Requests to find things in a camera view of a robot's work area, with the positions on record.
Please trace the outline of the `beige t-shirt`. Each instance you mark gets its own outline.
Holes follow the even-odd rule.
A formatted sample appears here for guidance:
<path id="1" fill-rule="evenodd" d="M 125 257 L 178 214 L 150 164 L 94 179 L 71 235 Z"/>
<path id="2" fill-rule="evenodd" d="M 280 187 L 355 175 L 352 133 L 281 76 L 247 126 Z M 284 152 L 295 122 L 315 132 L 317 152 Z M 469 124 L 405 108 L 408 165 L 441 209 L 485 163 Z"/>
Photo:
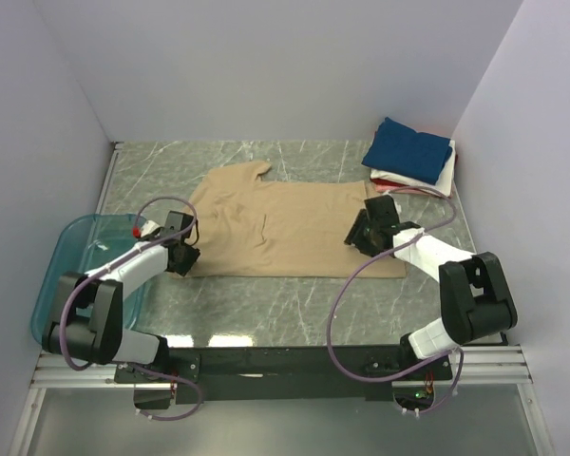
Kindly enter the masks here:
<path id="1" fill-rule="evenodd" d="M 344 239 L 376 194 L 370 185 L 268 181 L 270 168 L 250 161 L 206 174 L 190 198 L 200 257 L 189 276 L 342 278 L 367 261 Z"/>

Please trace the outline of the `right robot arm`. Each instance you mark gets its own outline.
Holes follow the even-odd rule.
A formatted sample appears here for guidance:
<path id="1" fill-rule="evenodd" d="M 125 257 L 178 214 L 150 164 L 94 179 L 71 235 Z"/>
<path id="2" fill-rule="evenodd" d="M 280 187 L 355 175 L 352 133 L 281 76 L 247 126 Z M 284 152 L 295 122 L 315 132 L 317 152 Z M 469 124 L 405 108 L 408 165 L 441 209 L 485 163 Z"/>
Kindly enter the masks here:
<path id="1" fill-rule="evenodd" d="M 390 196 L 364 204 L 344 243 L 371 258 L 388 252 L 439 285 L 440 316 L 401 337 L 401 369 L 517 325 L 513 297 L 495 254 L 459 249 L 412 221 L 401 221 Z"/>

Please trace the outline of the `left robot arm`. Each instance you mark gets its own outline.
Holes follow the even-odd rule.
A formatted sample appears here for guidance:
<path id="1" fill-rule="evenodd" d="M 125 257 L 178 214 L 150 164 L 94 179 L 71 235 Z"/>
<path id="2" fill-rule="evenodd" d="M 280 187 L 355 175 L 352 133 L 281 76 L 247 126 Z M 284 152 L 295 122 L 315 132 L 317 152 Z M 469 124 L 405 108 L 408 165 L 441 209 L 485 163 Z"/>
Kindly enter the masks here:
<path id="1" fill-rule="evenodd" d="M 186 276 L 200 257 L 187 242 L 198 231 L 195 216 L 171 211 L 162 226 L 147 221 L 135 227 L 137 242 L 124 254 L 99 268 L 61 275 L 41 337 L 43 350 L 98 365 L 165 362 L 164 337 L 124 326 L 124 301 L 154 276 Z"/>

